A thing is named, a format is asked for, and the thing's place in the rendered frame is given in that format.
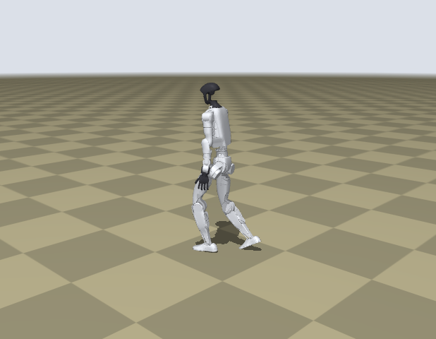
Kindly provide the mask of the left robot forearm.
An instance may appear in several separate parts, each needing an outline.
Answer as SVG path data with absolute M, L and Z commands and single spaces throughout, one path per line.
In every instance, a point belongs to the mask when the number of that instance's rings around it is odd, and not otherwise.
M 202 140 L 201 145 L 202 145 L 202 153 L 203 153 L 203 159 L 204 159 L 202 161 L 202 163 L 203 163 L 202 172 L 208 173 L 208 169 L 209 169 L 209 166 L 211 164 L 210 159 L 211 159 L 212 150 L 210 149 L 209 142 L 206 139 Z

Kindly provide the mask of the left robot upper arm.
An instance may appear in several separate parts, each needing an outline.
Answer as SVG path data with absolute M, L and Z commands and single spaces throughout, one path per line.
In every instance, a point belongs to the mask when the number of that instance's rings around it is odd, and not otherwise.
M 205 139 L 208 140 L 209 146 L 213 144 L 212 122 L 214 121 L 214 111 L 204 112 L 202 114 L 203 132 Z

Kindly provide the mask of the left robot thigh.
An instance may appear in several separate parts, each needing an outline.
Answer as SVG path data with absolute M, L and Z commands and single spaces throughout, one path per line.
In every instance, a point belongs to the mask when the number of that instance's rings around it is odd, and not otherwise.
M 222 173 L 222 169 L 223 166 L 220 163 L 217 164 L 210 164 L 210 173 L 207 175 L 209 178 L 209 183 L 208 183 L 208 188 L 210 187 L 211 183 L 212 183 L 212 179 L 215 180 L 219 177 L 219 175 Z M 201 173 L 200 173 L 201 175 Z M 199 175 L 199 177 L 200 177 Z M 198 177 L 198 178 L 199 178 Z M 197 202 L 200 202 L 203 205 L 203 209 L 204 211 L 207 208 L 207 203 L 202 200 L 203 195 L 207 192 L 207 184 L 205 184 L 205 190 L 204 190 L 204 184 L 202 186 L 202 190 L 201 190 L 201 184 L 200 184 L 200 188 L 198 189 L 198 184 L 199 181 L 197 182 L 197 184 L 195 184 L 194 190 L 193 190 L 193 205 Z

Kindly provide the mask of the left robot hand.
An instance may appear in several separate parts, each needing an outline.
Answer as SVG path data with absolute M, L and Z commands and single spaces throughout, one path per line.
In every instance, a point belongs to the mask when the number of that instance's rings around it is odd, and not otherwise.
M 202 166 L 203 167 L 203 166 Z M 206 172 L 202 172 L 202 169 L 201 169 L 201 175 L 200 175 L 200 177 L 195 181 L 195 184 L 197 184 L 197 182 L 199 181 L 199 184 L 198 184 L 198 189 L 200 188 L 200 184 L 201 184 L 201 190 L 202 190 L 202 186 L 203 186 L 203 184 L 204 184 L 204 190 L 205 190 L 205 184 L 207 184 L 207 190 L 208 190 L 208 183 L 209 183 L 209 178 L 208 178 L 208 174 L 210 173 L 210 167 L 209 167 L 209 169 L 208 169 L 208 173 L 206 173 Z

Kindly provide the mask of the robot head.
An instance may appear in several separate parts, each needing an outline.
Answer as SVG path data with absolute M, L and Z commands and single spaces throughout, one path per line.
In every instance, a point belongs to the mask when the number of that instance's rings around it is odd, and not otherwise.
M 218 104 L 216 100 L 211 100 L 211 95 L 214 94 L 215 91 L 219 90 L 219 86 L 216 83 L 207 83 L 203 87 L 201 87 L 200 92 L 204 95 L 205 103 L 212 108 L 221 108 L 222 106 Z M 207 94 L 208 94 L 208 100 L 207 100 Z

